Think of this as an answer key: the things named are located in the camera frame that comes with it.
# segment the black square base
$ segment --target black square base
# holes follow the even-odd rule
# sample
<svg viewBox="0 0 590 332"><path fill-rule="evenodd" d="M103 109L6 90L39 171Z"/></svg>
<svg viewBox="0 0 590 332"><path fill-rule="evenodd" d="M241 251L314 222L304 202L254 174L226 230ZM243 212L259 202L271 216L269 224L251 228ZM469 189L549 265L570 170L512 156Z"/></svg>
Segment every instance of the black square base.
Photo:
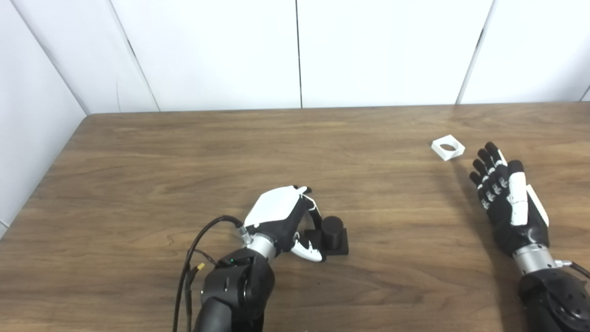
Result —
<svg viewBox="0 0 590 332"><path fill-rule="evenodd" d="M337 249L326 249L322 246L322 230L320 229L306 229L303 234L312 243L314 248L319 248L320 251L326 256L342 256L348 255L348 234L346 229L342 230L342 242L340 248Z"/></svg>

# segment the wood grain surface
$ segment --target wood grain surface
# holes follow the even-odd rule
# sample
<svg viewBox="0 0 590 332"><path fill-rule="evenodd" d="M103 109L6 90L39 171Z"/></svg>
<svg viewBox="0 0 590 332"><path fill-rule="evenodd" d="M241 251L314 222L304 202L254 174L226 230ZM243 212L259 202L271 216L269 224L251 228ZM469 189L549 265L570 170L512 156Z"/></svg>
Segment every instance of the wood grain surface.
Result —
<svg viewBox="0 0 590 332"><path fill-rule="evenodd" d="M466 152L444 162L447 134ZM169 331L200 228L291 184L342 218L350 255L273 261L264 331L526 331L468 179L487 141L523 161L554 257L590 267L590 103L89 116L0 241L0 331ZM200 247L238 240L220 225Z"/></svg>

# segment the robotic arm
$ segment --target robotic arm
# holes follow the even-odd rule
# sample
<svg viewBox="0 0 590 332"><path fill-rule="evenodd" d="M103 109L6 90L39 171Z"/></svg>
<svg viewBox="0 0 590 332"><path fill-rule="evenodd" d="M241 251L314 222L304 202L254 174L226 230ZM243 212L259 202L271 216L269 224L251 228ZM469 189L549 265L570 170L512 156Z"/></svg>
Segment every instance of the robotic arm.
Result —
<svg viewBox="0 0 590 332"><path fill-rule="evenodd" d="M481 205L491 221L498 247L514 259L522 277L519 297L525 306L530 331L590 331L590 297L585 283L560 269L570 266L590 278L588 271L570 261L555 260L549 252L549 218L526 184L518 160L506 162L488 142L473 161Z"/></svg>
<svg viewBox="0 0 590 332"><path fill-rule="evenodd" d="M244 224L236 223L244 247L218 262L211 259L215 269L205 277L201 291L202 307L196 319L194 332L262 331L264 309L273 291L275 280L270 268L272 260L282 252L289 251L313 262L323 262L326 255L335 254L333 251L324 250L322 242L312 245L312 241L297 231L307 211L317 231L324 234L322 228L331 229L327 234L331 235L329 239L333 239L334 229L338 231L338 226L340 233L346 234L340 219L322 219L316 203L307 195L309 193L311 189L296 186L268 191L260 196ZM348 254L348 243L345 243L346 239L342 240L344 241L339 245L345 244L346 252L340 251L340 254L345 255ZM190 266L183 270L186 273L185 299L189 321L192 314L191 283L198 270L191 270Z"/></svg>

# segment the white wall panel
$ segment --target white wall panel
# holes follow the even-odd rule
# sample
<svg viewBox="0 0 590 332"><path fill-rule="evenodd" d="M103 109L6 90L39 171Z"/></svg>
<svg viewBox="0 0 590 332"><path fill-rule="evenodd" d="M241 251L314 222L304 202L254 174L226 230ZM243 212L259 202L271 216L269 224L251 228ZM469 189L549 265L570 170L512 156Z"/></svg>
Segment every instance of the white wall panel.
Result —
<svg viewBox="0 0 590 332"><path fill-rule="evenodd" d="M299 0L303 107L452 104L491 0Z"/></svg>
<svg viewBox="0 0 590 332"><path fill-rule="evenodd" d="M108 0L13 1L90 113L158 110Z"/></svg>
<svg viewBox="0 0 590 332"><path fill-rule="evenodd" d="M294 1L113 4L161 110L300 107Z"/></svg>
<svg viewBox="0 0 590 332"><path fill-rule="evenodd" d="M0 45L0 219L10 224L85 114L9 0Z"/></svg>
<svg viewBox="0 0 590 332"><path fill-rule="evenodd" d="M590 84L590 1L498 0L462 103L578 101Z"/></svg>

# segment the wire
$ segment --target wire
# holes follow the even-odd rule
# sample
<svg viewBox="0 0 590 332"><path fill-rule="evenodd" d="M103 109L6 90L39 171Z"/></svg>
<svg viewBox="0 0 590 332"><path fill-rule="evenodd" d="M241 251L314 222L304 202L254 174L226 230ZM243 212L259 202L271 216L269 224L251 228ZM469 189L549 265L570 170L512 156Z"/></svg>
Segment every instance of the wire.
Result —
<svg viewBox="0 0 590 332"><path fill-rule="evenodd" d="M243 225L243 223L241 221L239 221L237 218L232 217L232 216L217 217L217 218L211 220L207 225L205 225L205 227L203 227L203 229L201 229L199 234L197 234L197 236L195 237L195 240L193 240L191 247L186 252L186 259L184 261L184 264L182 265L181 278L180 278L180 281L178 282L178 289L176 290L176 300L174 303L174 321L172 322L172 332L177 332L177 330L178 330L178 316L179 316L179 312L180 312L180 308L181 308L182 287L184 286L184 280L186 278L186 272L189 269L189 263L191 262L192 254L195 252L196 245L199 243L199 241L201 240L203 235L211 227L215 226L215 224L220 223L220 222L231 222L234 224L235 228L240 228Z"/></svg>
<svg viewBox="0 0 590 332"><path fill-rule="evenodd" d="M588 272L588 270L581 267L580 265L576 264L576 262L572 262L572 264L569 267L580 272L580 274L582 274L586 278L590 279L590 272Z"/></svg>
<svg viewBox="0 0 590 332"><path fill-rule="evenodd" d="M203 256L205 256L205 258L207 258L209 263L211 263L215 266L219 266L219 264L217 264L217 261L215 259L213 259L213 257L209 256L209 254L207 254L203 250L195 249L194 252L198 252L198 253L202 254Z"/></svg>

